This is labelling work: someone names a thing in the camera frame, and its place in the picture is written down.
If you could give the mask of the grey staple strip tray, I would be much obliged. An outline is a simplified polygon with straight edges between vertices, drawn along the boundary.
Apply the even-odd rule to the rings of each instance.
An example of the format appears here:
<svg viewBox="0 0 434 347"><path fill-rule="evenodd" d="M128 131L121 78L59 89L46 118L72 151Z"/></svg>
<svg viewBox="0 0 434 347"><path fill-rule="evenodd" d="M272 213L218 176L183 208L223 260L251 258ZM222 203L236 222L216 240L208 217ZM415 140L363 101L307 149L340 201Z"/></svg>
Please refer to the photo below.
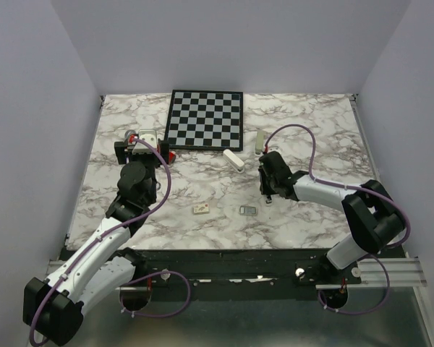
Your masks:
<svg viewBox="0 0 434 347"><path fill-rule="evenodd" d="M248 205L242 205L239 208L239 214L240 215L246 215L246 216L255 216L257 215L258 210L256 207L248 206Z"/></svg>

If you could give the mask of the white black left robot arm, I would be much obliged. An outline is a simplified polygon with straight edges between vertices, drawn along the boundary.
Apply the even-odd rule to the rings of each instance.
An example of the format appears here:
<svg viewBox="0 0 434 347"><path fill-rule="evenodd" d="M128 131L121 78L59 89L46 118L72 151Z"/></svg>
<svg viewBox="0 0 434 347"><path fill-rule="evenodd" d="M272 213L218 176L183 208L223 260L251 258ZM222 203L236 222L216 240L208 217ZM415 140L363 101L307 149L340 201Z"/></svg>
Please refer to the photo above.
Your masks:
<svg viewBox="0 0 434 347"><path fill-rule="evenodd" d="M57 346L70 342L87 313L116 287L145 280L145 266L115 254L146 219L161 208L157 199L156 169L166 173L171 191L169 144L151 135L132 134L115 142L122 165L117 194L89 239L44 280L32 278L24 290L23 321L30 328L29 343Z"/></svg>

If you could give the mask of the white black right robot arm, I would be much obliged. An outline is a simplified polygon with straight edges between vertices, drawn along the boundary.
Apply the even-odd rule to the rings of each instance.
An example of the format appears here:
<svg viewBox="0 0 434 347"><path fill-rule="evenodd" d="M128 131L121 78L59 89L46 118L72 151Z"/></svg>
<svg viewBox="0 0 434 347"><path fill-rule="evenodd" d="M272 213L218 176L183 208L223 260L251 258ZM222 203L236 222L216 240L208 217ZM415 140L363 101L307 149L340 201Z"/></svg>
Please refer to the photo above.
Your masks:
<svg viewBox="0 0 434 347"><path fill-rule="evenodd" d="M335 283L351 264L389 246L402 231L408 231L403 212L393 203L383 185L376 180L351 187L314 179L307 171L291 172L276 151L259 158L260 191L271 200L313 202L342 212L350 234L329 249L305 275L311 281Z"/></svg>

